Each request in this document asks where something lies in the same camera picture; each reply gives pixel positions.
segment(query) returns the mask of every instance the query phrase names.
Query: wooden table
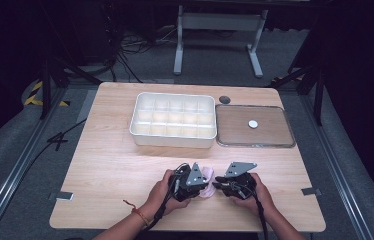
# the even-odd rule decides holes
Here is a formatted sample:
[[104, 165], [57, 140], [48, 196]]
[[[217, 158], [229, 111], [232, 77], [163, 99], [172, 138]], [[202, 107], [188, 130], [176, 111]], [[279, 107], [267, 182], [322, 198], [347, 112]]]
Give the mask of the wooden table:
[[[71, 201], [57, 201], [50, 218], [54, 228], [106, 229], [124, 218], [131, 207], [141, 206], [166, 169], [198, 162], [223, 175], [230, 162], [255, 162], [257, 172], [272, 194], [275, 205], [299, 231], [325, 229], [297, 145], [293, 148], [230, 148], [216, 142], [210, 149], [138, 146], [129, 132], [136, 97], [141, 92], [210, 95], [216, 102], [229, 96], [231, 104], [282, 107], [276, 90], [267, 88], [215, 87], [103, 83], [100, 85], [62, 191], [74, 193]], [[190, 205], [165, 216], [154, 230], [262, 231], [259, 219], [235, 206], [221, 191], [208, 199], [194, 198]]]

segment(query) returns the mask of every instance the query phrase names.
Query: metal frame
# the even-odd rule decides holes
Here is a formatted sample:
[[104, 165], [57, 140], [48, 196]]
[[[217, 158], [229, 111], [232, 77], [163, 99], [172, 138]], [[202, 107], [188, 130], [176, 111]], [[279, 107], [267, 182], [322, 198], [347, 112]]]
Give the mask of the metal frame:
[[255, 31], [253, 44], [248, 44], [247, 52], [257, 78], [263, 77], [256, 49], [262, 35], [268, 10], [263, 10], [261, 15], [238, 14], [211, 14], [211, 13], [184, 13], [183, 6], [178, 7], [177, 24], [177, 50], [175, 52], [174, 74], [180, 75], [183, 63], [183, 29], [214, 29]]
[[6, 181], [3, 183], [0, 189], [0, 220], [4, 215], [7, 206], [12, 200], [13, 195], [16, 192], [16, 189], [22, 182], [26, 172], [28, 171], [30, 165], [33, 163], [34, 150], [37, 147], [37, 143], [44, 132], [48, 122], [52, 118], [54, 111], [59, 106], [60, 102], [63, 99], [63, 96], [66, 93], [66, 89], [58, 88], [55, 92], [55, 96], [52, 99], [51, 109], [49, 114], [45, 115], [43, 120], [40, 120], [34, 128], [31, 137], [29, 138], [27, 144], [25, 145], [24, 150], [19, 156], [18, 161], [7, 177]]
[[324, 129], [316, 122], [313, 116], [313, 106], [311, 100], [306, 95], [299, 97], [302, 105], [305, 107], [306, 115], [312, 122], [313, 129], [315, 130], [320, 144], [323, 147], [324, 153], [327, 157], [327, 167], [331, 173], [331, 176], [333, 177], [334, 183], [336, 184], [337, 190], [339, 191], [340, 197], [345, 205], [346, 211], [359, 239], [374, 239], [364, 219], [364, 216], [359, 209], [355, 196], [349, 187], [346, 177], [344, 176], [343, 171], [338, 163], [330, 141], [328, 140]]

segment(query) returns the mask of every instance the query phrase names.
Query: clear plastic container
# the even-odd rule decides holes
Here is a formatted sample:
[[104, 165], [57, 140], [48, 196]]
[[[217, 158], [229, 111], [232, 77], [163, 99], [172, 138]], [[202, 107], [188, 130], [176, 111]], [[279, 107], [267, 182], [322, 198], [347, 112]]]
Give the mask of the clear plastic container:
[[138, 145], [210, 148], [217, 135], [211, 96], [140, 93], [130, 125]]
[[226, 147], [296, 145], [284, 110], [276, 106], [217, 105], [217, 142]]

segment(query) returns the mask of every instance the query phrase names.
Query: dark background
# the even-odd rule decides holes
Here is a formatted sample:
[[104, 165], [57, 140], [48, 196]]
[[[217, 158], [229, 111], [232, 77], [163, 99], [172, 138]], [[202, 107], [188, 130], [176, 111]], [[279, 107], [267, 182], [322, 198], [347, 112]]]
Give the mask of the dark background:
[[[295, 64], [302, 67], [325, 57], [328, 92], [374, 181], [374, 0], [345, 2], [346, 8], [336, 12], [314, 9], [289, 16], [285, 9], [274, 10], [266, 27], [312, 28]], [[21, 95], [38, 78], [44, 51], [76, 65], [111, 57], [103, 15], [95, 8], [101, 8], [99, 2], [0, 2], [0, 127], [22, 110]], [[164, 14], [174, 8], [126, 6], [116, 19], [123, 26], [116, 33], [128, 28], [153, 39], [157, 29], [174, 24], [174, 15]]]

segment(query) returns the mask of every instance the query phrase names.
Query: metal bracket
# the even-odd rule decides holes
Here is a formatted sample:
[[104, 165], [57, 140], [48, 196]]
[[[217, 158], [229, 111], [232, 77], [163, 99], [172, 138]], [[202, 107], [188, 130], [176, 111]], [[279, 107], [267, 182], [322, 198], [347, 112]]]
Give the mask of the metal bracket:
[[206, 178], [202, 176], [202, 172], [199, 169], [197, 162], [193, 164], [190, 174], [187, 178], [187, 186], [200, 185], [206, 182]]
[[224, 177], [237, 177], [257, 166], [256, 163], [232, 162]]

